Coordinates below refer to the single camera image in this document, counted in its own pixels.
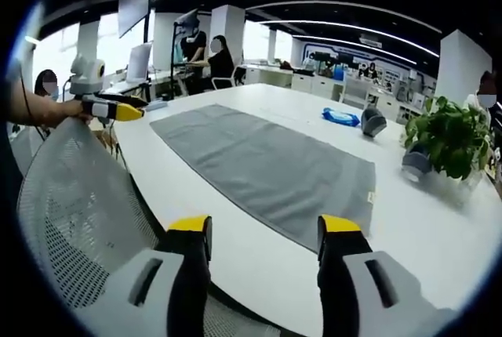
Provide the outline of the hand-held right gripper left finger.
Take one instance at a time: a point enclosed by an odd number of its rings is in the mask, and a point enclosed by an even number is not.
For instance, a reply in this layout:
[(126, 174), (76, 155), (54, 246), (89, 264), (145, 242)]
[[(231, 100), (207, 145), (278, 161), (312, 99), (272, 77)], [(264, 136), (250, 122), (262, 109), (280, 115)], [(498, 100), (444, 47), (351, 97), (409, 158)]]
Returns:
[(75, 315), (93, 336), (202, 336), (211, 251), (211, 216), (178, 219)]

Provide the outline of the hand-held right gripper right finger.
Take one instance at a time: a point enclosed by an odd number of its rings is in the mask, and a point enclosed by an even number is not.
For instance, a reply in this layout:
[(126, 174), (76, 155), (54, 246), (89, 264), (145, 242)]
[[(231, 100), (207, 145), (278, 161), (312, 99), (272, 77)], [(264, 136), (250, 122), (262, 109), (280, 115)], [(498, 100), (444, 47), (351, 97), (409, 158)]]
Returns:
[(435, 336), (456, 317), (421, 293), (420, 282), (360, 227), (318, 218), (318, 276), (324, 336)]

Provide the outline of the person's left hand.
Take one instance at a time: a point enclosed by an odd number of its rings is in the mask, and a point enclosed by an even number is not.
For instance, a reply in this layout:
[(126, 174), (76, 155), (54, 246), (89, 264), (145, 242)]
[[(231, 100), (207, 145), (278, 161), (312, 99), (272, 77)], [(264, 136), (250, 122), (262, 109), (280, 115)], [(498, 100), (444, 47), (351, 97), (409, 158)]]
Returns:
[(85, 124), (89, 124), (93, 120), (93, 116), (84, 111), (81, 101), (69, 100), (53, 104), (49, 112), (47, 125), (57, 127), (66, 118), (77, 118)]

